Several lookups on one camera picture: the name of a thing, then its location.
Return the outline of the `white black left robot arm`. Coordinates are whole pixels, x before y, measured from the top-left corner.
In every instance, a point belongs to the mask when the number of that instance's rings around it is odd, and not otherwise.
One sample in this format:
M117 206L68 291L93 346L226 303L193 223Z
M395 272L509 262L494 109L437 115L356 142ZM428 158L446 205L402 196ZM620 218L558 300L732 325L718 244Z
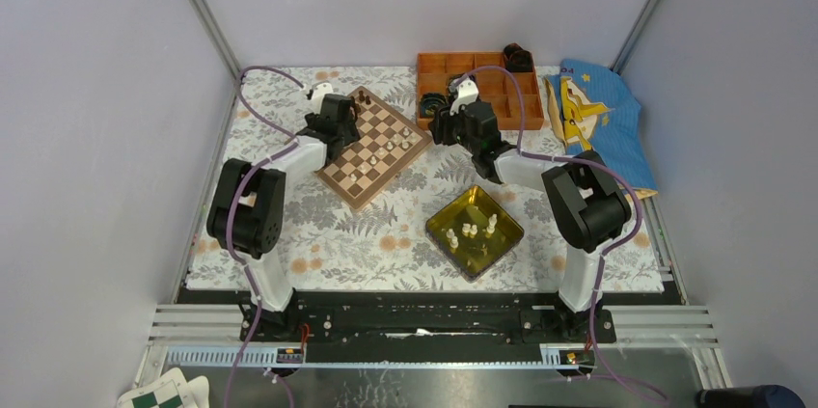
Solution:
M273 256L284 227L286 191L297 180L328 167L360 140L358 107L346 95L317 94L318 110L280 150L252 164L223 165L206 220L206 232L244 272L262 329L277 341L293 338L299 316L290 305L295 288Z

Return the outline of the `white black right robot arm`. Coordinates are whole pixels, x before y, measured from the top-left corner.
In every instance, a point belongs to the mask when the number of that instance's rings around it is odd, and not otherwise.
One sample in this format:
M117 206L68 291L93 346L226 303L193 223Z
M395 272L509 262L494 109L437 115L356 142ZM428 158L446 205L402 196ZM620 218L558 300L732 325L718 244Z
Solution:
M504 140L490 104L442 106L429 130L437 145L469 152L477 174L496 184L514 184L545 193L559 233L569 245L559 286L565 309L553 317L559 338L576 342L591 329L589 311L601 298L604 257L635 234L624 234L632 218L623 191L630 187L587 150L575 156L526 152Z

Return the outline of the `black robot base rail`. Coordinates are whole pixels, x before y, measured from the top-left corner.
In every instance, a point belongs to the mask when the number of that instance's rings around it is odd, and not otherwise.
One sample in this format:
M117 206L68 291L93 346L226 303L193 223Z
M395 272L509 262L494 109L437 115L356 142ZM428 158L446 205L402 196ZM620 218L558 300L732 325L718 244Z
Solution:
M554 293L301 292L259 323L255 310L241 296L235 305L184 305L162 321L186 340L292 343L312 365L528 364L543 345L587 351L616 341L609 311L574 313Z

